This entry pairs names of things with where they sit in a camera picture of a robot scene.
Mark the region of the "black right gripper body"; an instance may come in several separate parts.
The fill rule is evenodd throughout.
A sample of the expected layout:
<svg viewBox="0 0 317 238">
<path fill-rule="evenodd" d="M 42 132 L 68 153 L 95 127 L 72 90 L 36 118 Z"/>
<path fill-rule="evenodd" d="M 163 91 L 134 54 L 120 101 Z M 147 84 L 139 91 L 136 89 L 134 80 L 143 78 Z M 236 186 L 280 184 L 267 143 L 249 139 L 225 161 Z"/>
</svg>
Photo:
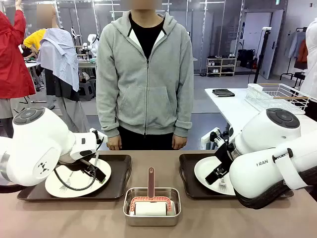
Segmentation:
<svg viewBox="0 0 317 238">
<path fill-rule="evenodd" d="M 220 165 L 214 169 L 214 173 L 218 178 L 224 177 L 230 169 L 230 166 L 233 162 L 231 152 L 233 152 L 234 146 L 232 143 L 224 143 L 218 147 L 215 152 L 215 156 L 220 161 Z"/>
</svg>

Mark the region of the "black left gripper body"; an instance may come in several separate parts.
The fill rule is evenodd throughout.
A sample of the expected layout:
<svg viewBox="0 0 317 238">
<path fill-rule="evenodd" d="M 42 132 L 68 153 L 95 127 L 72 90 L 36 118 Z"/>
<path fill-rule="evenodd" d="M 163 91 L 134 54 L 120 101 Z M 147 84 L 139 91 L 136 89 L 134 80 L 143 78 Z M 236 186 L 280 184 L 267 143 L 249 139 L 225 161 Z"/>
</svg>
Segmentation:
<svg viewBox="0 0 317 238">
<path fill-rule="evenodd" d="M 80 159 L 80 171 L 85 173 L 90 177 L 96 177 L 98 174 L 98 167 L 91 164 L 89 161 L 85 159 Z"/>
</svg>

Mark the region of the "person right hand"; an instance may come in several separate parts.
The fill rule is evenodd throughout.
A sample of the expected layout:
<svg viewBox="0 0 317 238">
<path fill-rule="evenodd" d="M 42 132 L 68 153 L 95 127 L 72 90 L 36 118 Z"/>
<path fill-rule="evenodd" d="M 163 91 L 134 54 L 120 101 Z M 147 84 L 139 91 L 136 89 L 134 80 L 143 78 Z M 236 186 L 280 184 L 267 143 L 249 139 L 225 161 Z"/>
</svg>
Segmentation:
<svg viewBox="0 0 317 238">
<path fill-rule="evenodd" d="M 122 141 L 120 135 L 114 137 L 108 137 L 106 146 L 109 150 L 121 150 Z"/>
</svg>

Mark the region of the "person left hand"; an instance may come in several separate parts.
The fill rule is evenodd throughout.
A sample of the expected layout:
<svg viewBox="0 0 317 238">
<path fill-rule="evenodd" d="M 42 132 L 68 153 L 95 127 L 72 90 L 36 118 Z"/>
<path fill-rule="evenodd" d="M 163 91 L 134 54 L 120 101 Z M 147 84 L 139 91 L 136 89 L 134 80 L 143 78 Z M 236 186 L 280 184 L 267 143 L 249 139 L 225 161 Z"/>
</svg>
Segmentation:
<svg viewBox="0 0 317 238">
<path fill-rule="evenodd" d="M 180 136 L 177 136 L 177 135 L 173 135 L 172 148 L 174 150 L 182 149 L 184 146 L 186 146 L 186 143 L 187 143 L 187 138 L 186 137 L 180 137 Z"/>
</svg>

